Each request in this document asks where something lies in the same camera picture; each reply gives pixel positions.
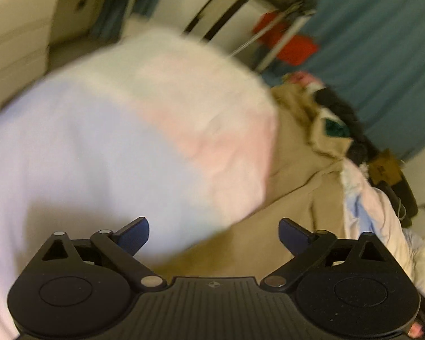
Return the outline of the person's right hand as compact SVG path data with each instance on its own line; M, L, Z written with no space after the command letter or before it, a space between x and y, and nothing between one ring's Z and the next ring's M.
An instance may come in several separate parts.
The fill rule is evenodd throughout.
M420 339L425 334L424 326L419 322L414 322L409 329L408 336L411 339Z

